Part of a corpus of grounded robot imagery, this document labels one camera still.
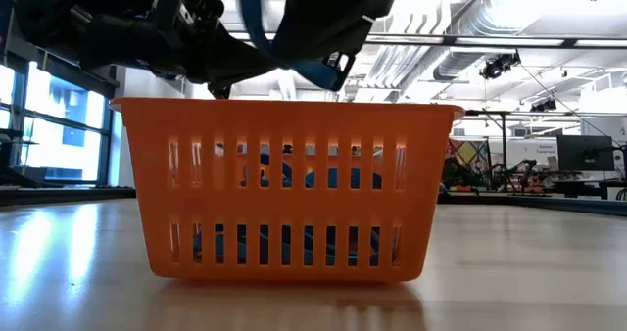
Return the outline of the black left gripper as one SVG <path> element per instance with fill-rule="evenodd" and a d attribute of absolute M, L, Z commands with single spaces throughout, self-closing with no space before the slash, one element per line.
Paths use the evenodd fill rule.
<path fill-rule="evenodd" d="M 146 16 L 92 17 L 80 48 L 86 70 L 120 65 L 165 78 L 203 71 L 203 44 L 208 52 L 208 91 L 228 99 L 231 85 L 277 69 L 255 47 L 231 36 L 219 23 L 221 0 L 153 0 Z"/>

